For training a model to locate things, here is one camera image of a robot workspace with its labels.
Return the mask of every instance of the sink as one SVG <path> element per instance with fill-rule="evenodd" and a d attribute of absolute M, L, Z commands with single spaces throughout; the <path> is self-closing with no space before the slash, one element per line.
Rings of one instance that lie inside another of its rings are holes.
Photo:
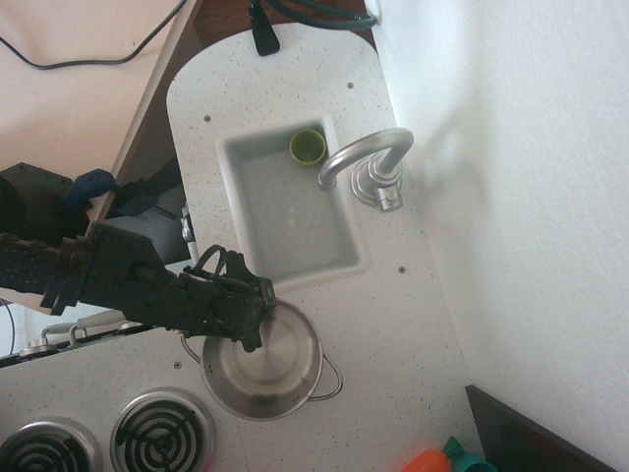
<path fill-rule="evenodd" d="M 332 192 L 317 184 L 320 165 L 303 167 L 288 150 L 300 130 L 338 149 L 331 117 L 321 117 L 217 142 L 218 160 L 248 266 L 276 288 L 297 288 L 365 268 L 365 244 L 352 209 L 348 179 Z"/>

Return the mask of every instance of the stove burner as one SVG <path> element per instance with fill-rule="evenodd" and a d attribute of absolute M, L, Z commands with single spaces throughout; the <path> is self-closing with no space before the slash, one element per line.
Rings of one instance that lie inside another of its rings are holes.
<path fill-rule="evenodd" d="M 214 424 L 182 390 L 146 393 L 123 411 L 111 439 L 118 472 L 198 472 L 213 454 Z"/>
<path fill-rule="evenodd" d="M 101 467 L 93 436 L 67 418 L 26 425 L 0 447 L 0 470 L 99 472 Z"/>

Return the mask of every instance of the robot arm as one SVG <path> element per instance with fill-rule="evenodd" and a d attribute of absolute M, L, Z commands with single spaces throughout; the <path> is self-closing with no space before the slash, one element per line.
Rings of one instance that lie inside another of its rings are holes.
<path fill-rule="evenodd" d="M 216 270 L 204 271 L 216 253 Z M 187 336 L 239 340 L 247 352 L 261 347 L 259 325 L 275 306 L 272 282 L 250 273 L 242 254 L 212 246 L 176 275 L 150 239 L 103 223 L 93 223 L 85 237 L 64 239 L 59 249 L 0 234 L 0 286 L 43 295 L 41 306 L 52 315 L 89 303 Z"/>

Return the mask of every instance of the black cable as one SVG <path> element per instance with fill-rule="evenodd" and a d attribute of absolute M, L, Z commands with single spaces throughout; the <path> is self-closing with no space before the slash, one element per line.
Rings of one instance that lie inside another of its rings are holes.
<path fill-rule="evenodd" d="M 213 246 L 210 246 L 209 248 L 205 250 L 205 252 L 202 254 L 202 256 L 199 258 L 199 260 L 195 264 L 195 267 L 190 271 L 190 273 L 192 275 L 200 276 L 203 266 L 205 266 L 207 261 L 209 261 L 209 259 L 214 254 L 216 254 L 217 251 L 219 253 L 218 263 L 216 264 L 216 269 L 214 270 L 214 273 L 212 274 L 212 280 L 216 281 L 218 279 L 218 272 L 220 272 L 225 266 L 225 262 L 226 262 L 225 258 L 227 256 L 227 251 L 225 250 L 225 248 L 217 244 L 214 244 Z"/>
<path fill-rule="evenodd" d="M 290 3 L 296 3 L 308 7 L 312 10 L 322 12 L 334 17 L 342 18 L 344 21 L 330 21 L 320 20 L 317 18 L 309 17 L 293 10 L 280 0 L 266 0 L 271 7 L 277 10 L 285 17 L 290 18 L 296 22 L 302 23 L 309 27 L 322 28 L 324 30 L 347 30 L 347 31 L 359 31 L 368 30 L 377 23 L 377 18 L 367 13 L 355 13 L 340 8 L 330 7 L 327 5 L 321 5 L 314 0 L 284 0 Z"/>
<path fill-rule="evenodd" d="M 11 320 L 11 331 L 13 332 L 13 334 L 11 335 L 11 352 L 9 353 L 9 355 L 12 355 L 13 349 L 16 347 L 16 321 L 13 319 L 13 313 L 11 313 L 11 309 L 9 308 L 9 305 L 7 305 L 7 302 L 0 298 L 0 303 L 2 303 L 4 305 L 4 308 L 7 309 L 9 320 Z"/>
<path fill-rule="evenodd" d="M 150 34 L 140 43 L 140 45 L 128 56 L 121 59 L 80 59 L 77 61 L 58 62 L 56 64 L 35 64 L 27 59 L 20 51 L 9 43 L 4 37 L 0 36 L 0 42 L 7 46 L 11 52 L 29 64 L 31 67 L 40 71 L 51 71 L 53 69 L 61 69 L 62 67 L 74 67 L 74 66 L 119 66 L 131 61 L 144 49 L 144 47 L 150 43 L 150 41 L 157 36 L 157 34 L 163 30 L 163 28 L 170 22 L 175 15 L 183 8 L 188 0 L 180 0 L 180 2 L 173 8 L 173 10 L 166 16 L 166 18 L 153 30 Z"/>

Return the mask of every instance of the silver faucet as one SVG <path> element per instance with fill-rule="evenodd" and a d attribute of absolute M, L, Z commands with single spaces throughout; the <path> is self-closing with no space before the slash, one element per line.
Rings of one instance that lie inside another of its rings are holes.
<path fill-rule="evenodd" d="M 339 172 L 374 154 L 352 172 L 352 190 L 361 202 L 372 207 L 380 205 L 382 211 L 394 211 L 403 205 L 401 161 L 412 145 L 413 133 L 406 128 L 382 130 L 360 138 L 325 161 L 318 174 L 318 185 L 323 190 L 332 190 Z M 389 149 L 387 154 L 380 152 L 386 149 Z"/>

